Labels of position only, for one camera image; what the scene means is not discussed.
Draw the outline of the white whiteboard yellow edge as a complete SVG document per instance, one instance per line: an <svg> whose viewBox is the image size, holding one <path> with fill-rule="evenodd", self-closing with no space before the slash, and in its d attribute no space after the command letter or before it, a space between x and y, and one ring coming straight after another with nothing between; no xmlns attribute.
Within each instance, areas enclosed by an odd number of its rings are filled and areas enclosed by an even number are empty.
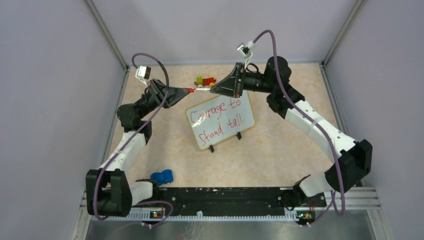
<svg viewBox="0 0 424 240"><path fill-rule="evenodd" d="M239 98L219 95L185 110L196 144L207 150L255 125L246 91Z"/></svg>

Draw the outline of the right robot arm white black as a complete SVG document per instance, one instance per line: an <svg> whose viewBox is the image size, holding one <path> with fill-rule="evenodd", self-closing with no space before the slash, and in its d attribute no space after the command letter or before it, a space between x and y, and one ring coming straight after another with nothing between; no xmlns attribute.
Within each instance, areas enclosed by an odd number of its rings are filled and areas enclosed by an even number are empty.
<svg viewBox="0 0 424 240"><path fill-rule="evenodd" d="M211 93L239 98L246 91L267 93L270 109L284 120L296 125L328 156L333 165L321 172L308 175L295 185L293 200L307 206L315 195L337 191L346 193L371 171L372 144L358 141L323 118L305 97L290 85L291 69L281 56L270 57L263 73L245 69L237 62L231 73L211 88Z"/></svg>

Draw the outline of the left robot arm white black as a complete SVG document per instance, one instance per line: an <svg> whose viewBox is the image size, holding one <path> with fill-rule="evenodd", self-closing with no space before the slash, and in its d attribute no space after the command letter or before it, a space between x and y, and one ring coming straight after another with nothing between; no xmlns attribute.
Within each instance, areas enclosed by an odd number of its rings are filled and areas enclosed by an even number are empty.
<svg viewBox="0 0 424 240"><path fill-rule="evenodd" d="M142 179L129 184L126 173L152 136L153 117L160 109L174 106L193 92L192 88L171 87L152 79L139 100L117 109L122 138L109 158L85 176L86 207L90 215L101 221L108 217L126 217L131 208L142 201L149 207L160 202L161 194L155 190L154 180Z"/></svg>

